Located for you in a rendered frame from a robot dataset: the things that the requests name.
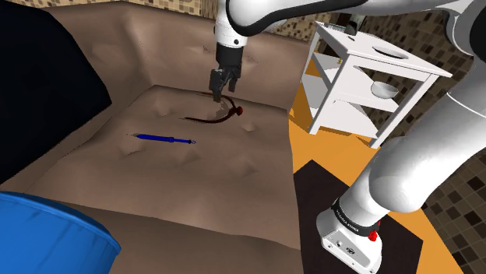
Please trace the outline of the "dark robot stand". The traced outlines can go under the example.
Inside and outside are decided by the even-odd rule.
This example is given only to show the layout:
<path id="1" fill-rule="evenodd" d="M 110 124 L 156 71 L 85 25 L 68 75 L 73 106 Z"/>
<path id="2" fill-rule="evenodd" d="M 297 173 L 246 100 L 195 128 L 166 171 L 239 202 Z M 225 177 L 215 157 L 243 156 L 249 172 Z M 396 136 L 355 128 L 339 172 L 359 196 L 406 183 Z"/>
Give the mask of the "dark robot stand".
<path id="1" fill-rule="evenodd" d="M 326 251 L 316 228 L 317 215 L 348 186 L 311 160 L 294 174 L 304 274 L 357 274 Z M 422 239 L 390 216 L 381 220 L 382 263 L 377 274 L 416 274 Z"/>

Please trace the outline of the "blue pen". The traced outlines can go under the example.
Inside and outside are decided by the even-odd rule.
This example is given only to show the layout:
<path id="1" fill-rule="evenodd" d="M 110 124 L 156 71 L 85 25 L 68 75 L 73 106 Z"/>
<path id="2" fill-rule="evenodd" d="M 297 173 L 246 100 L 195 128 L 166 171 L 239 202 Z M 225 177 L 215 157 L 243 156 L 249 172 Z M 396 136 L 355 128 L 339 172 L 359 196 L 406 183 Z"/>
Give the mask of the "blue pen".
<path id="1" fill-rule="evenodd" d="M 187 143 L 187 144 L 196 144 L 195 140 L 191 139 L 177 139 L 175 137 L 167 137 L 167 136 L 161 136 L 161 135 L 147 135 L 147 134 L 134 134 L 138 139 L 144 139 L 144 140 L 151 140 L 151 141 L 158 141 L 158 142 L 178 142 L 178 143 Z"/>

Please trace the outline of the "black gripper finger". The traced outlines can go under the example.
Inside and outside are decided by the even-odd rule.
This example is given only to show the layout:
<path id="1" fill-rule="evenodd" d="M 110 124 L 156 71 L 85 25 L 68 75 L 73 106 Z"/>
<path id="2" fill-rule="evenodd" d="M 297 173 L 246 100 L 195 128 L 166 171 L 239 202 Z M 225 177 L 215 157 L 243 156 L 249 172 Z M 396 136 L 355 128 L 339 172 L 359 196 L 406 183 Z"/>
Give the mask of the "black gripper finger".
<path id="1" fill-rule="evenodd" d="M 234 92 L 236 89 L 237 81 L 241 78 L 241 66 L 238 67 L 230 67 L 227 69 L 227 86 L 230 92 Z"/>
<path id="2" fill-rule="evenodd" d="M 210 73 L 209 89 L 213 94 L 213 100 L 220 102 L 222 90 L 228 81 L 228 71 L 225 68 L 212 69 Z"/>

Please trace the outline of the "brown sofa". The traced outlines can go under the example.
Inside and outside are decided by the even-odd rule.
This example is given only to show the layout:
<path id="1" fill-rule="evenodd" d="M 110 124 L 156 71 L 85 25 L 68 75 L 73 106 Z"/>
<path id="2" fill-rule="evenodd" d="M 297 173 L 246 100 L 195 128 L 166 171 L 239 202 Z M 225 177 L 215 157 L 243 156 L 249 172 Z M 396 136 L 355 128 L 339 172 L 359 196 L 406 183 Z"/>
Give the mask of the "brown sofa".
<path id="1" fill-rule="evenodd" d="M 288 113 L 308 45 L 262 33 L 214 102 L 211 19 L 130 2 L 41 9 L 73 36 L 111 105 L 0 184 L 101 223 L 109 274 L 304 274 Z M 134 134 L 195 140 L 138 139 Z"/>

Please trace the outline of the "white side table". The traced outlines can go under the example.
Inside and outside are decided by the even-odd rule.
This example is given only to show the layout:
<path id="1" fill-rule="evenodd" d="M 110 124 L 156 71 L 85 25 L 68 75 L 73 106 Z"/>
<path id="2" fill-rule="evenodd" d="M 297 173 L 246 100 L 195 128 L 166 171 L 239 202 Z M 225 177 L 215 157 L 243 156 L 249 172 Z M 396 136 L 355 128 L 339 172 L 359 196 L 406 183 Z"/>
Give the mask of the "white side table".
<path id="1" fill-rule="evenodd" d="M 407 116 L 438 77 L 452 74 L 377 37 L 358 32 L 352 36 L 317 22 L 308 60 L 318 76 L 303 74 L 301 83 L 312 123 L 320 127 L 367 136 L 378 148 Z M 416 81 L 401 104 L 372 93 L 373 81 L 362 69 L 370 69 Z"/>

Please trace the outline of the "dark navy cushion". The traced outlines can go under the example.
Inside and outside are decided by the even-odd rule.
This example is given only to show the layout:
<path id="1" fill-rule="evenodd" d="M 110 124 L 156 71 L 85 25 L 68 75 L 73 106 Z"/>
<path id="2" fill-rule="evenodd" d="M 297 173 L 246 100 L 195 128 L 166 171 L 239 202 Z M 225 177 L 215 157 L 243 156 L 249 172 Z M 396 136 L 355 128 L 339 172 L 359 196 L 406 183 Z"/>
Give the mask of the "dark navy cushion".
<path id="1" fill-rule="evenodd" d="M 0 184 L 110 105 L 103 81 L 59 21 L 0 0 Z"/>

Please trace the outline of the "dark red curved strip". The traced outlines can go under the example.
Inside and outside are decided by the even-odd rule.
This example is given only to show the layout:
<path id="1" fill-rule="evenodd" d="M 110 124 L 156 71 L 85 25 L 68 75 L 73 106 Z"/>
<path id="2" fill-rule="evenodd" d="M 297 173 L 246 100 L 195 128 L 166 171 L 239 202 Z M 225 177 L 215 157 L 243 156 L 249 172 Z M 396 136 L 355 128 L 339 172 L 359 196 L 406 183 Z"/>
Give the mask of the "dark red curved strip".
<path id="1" fill-rule="evenodd" d="M 207 124 L 217 124 L 226 121 L 227 119 L 231 118 L 234 114 L 236 114 L 237 116 L 243 114 L 243 108 L 240 106 L 237 107 L 231 97 L 227 95 L 222 95 L 221 97 L 224 98 L 225 100 L 228 100 L 231 104 L 231 108 L 229 109 L 225 117 L 213 119 L 213 120 L 186 117 L 185 120 L 197 121 L 197 122 L 207 123 Z"/>

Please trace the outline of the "blue round barrel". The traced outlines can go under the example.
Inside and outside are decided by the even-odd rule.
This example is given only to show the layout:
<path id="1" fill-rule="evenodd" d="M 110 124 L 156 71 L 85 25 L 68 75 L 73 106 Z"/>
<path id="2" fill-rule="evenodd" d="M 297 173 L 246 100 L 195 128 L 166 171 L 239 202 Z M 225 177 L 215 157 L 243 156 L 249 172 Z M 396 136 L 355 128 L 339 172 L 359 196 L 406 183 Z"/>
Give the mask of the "blue round barrel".
<path id="1" fill-rule="evenodd" d="M 109 231 L 80 211 L 0 191 L 0 274 L 108 274 L 120 251 Z"/>

